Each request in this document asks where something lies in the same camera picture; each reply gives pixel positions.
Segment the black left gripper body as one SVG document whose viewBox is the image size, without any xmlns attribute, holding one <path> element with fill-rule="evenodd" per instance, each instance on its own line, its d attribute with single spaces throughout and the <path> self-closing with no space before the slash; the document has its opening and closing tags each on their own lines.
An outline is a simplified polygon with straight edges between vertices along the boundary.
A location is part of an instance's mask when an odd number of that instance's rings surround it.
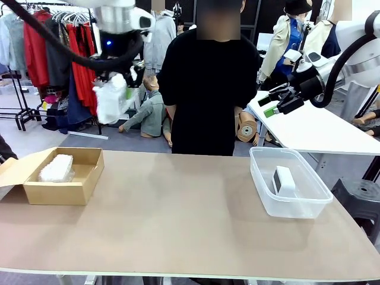
<svg viewBox="0 0 380 285">
<path fill-rule="evenodd" d="M 100 44 L 102 58 L 126 56 L 128 59 L 134 59 L 143 46 L 143 39 L 139 31 L 122 34 L 100 31 Z"/>
</svg>

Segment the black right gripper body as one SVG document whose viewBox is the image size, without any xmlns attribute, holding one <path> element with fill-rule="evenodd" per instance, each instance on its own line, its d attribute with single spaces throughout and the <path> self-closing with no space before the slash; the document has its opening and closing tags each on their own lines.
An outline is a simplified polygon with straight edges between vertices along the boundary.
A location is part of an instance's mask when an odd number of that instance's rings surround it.
<svg viewBox="0 0 380 285">
<path fill-rule="evenodd" d="M 321 80 L 313 72 L 294 72 L 287 79 L 295 95 L 303 100 L 310 100 L 323 92 Z"/>
</svg>

